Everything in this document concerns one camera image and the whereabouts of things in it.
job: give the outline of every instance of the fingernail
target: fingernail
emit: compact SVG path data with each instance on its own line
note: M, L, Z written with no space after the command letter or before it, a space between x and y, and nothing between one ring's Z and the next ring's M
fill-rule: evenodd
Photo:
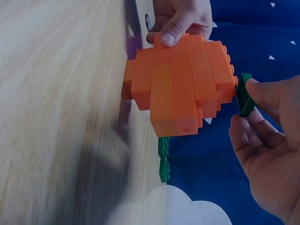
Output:
M163 44L168 45L168 46L173 46L174 44L174 37L171 34L163 34L161 36L161 40L163 42Z

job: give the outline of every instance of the white triangle pattern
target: white triangle pattern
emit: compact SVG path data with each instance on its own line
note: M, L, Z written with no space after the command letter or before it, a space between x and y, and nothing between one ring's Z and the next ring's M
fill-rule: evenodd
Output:
M208 124L211 124L212 118L204 119Z

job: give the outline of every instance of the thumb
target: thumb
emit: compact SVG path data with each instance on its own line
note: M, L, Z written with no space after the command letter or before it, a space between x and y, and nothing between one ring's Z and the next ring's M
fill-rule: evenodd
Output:
M187 29L193 24L197 13L190 10L178 10L161 30L162 44L174 46Z
M254 79L249 79L246 83L246 89L258 105L279 109L280 96L289 85L289 80L259 83Z

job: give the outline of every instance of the finger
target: finger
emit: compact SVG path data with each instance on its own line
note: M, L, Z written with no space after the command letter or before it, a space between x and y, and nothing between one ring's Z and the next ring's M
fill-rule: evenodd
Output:
M149 44L153 44L154 42L154 32L160 32L161 26L158 23L155 23L151 29L151 32L149 32L146 36L146 40Z
M151 32L160 32L161 29L162 29L162 26L159 25L159 23L156 22L156 23L153 25L153 27L152 27L152 29L151 29Z
M211 32L212 26L202 26L194 23L188 28L186 33L189 33L190 35L202 34L203 37L208 40Z
M263 142L257 136L257 134L252 130L250 124L246 120L240 120L240 123L242 123L243 129L246 132L248 138L249 145L254 150L254 152L259 156L265 153L266 149L262 148Z
M279 110L278 109L271 109L262 107L259 105L259 108L261 108L266 114L268 114L278 125L280 124L280 118L279 118Z
M154 42L154 33L152 33L152 32L148 33L146 36L146 40L149 44L152 45Z
M265 120L257 108L251 112L247 120L266 147L274 149L285 141L285 135L278 132L275 127Z
M242 166L247 177L250 176L251 167L257 159L257 155L253 148L249 145L249 140L245 131L244 124L247 121L239 115L235 115L231 119L229 128L229 136L240 165Z
M290 85L290 80L259 83L250 79L246 88L251 98L262 107L278 109L280 95Z
M161 30L161 42L174 46L197 18L197 13L191 10L178 10Z

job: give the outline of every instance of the green lego stem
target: green lego stem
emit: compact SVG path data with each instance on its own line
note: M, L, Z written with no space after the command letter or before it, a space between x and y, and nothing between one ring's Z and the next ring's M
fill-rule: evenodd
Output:
M250 78L252 78L251 74L242 73L239 85L236 89L236 99L238 101L241 117L248 117L255 108L255 102L246 89L246 83Z

